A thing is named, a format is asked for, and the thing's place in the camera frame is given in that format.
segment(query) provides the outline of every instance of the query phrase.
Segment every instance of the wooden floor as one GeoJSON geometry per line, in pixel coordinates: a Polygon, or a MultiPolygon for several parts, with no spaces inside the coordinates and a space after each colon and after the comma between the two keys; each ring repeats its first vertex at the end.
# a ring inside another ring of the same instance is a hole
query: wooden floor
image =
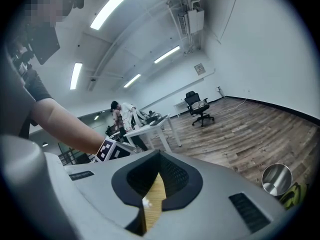
{"type": "MultiPolygon", "coordinates": [[[[275,163],[290,168],[293,182],[310,183],[320,151],[319,128],[290,113],[242,102],[225,98],[211,103],[206,112],[215,122],[205,120],[204,127],[200,122],[192,126],[196,117],[189,113],[172,118],[182,143],[178,147],[171,130],[166,129],[172,152],[232,168],[260,187],[263,171],[275,163]]],[[[159,137],[152,143],[164,149],[159,137]]]]}

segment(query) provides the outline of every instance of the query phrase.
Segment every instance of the white ceiling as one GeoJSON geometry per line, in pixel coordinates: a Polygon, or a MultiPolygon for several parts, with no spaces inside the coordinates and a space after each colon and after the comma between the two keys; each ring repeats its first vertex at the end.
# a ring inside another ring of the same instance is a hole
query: white ceiling
{"type": "Polygon", "coordinates": [[[44,65],[35,59],[31,62],[52,97],[66,108],[100,99],[105,93],[129,92],[123,88],[128,80],[142,74],[138,81],[146,81],[182,56],[183,46],[186,49],[189,46],[187,38],[180,40],[166,4],[170,1],[177,20],[181,10],[179,0],[125,0],[100,30],[90,28],[95,14],[107,1],[84,0],[83,9],[73,9],[56,25],[60,50],[44,65]],[[155,59],[177,45],[182,49],[154,64],[155,59]],[[82,62],[83,67],[76,89],[70,90],[75,62],[82,62]],[[92,84],[95,71],[99,77],[92,84]]]}

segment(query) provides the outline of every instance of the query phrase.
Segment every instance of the person in white shirt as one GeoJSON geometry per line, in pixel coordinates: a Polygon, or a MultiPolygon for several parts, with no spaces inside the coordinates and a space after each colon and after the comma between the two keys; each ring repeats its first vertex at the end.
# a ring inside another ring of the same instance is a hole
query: person in white shirt
{"type": "MultiPolygon", "coordinates": [[[[127,132],[133,130],[135,125],[134,112],[136,107],[129,103],[123,103],[120,105],[118,102],[113,101],[111,103],[111,110],[113,110],[114,124],[118,127],[120,134],[124,136],[127,132]]],[[[148,148],[139,136],[131,137],[133,143],[140,147],[143,151],[147,151],[148,148]]]]}

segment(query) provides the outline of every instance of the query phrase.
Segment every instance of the black vent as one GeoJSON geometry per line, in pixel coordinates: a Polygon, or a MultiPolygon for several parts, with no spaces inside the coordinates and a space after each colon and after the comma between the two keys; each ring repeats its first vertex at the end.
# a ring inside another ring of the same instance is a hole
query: black vent
{"type": "Polygon", "coordinates": [[[234,207],[244,220],[251,233],[257,232],[270,223],[266,216],[244,193],[231,195],[229,196],[229,199],[233,203],[234,207]]]}
{"type": "Polygon", "coordinates": [[[70,174],[70,178],[72,181],[76,181],[76,180],[81,180],[83,178],[89,177],[95,175],[92,171],[90,170],[86,170],[83,172],[78,172],[78,173],[74,173],[74,174],[70,174]]]}

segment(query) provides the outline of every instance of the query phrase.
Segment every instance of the black office chair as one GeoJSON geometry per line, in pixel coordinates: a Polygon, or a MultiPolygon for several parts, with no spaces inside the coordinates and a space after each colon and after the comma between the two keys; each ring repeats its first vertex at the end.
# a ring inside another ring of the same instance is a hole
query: black office chair
{"type": "Polygon", "coordinates": [[[214,121],[215,119],[210,116],[209,114],[204,113],[210,106],[209,104],[206,104],[205,106],[193,110],[192,105],[196,102],[200,102],[201,99],[199,98],[199,94],[195,93],[194,91],[189,91],[188,93],[185,94],[185,102],[188,104],[188,110],[191,115],[200,115],[193,123],[192,125],[195,125],[195,122],[198,122],[201,120],[201,126],[204,126],[204,119],[212,119],[214,121]]]}

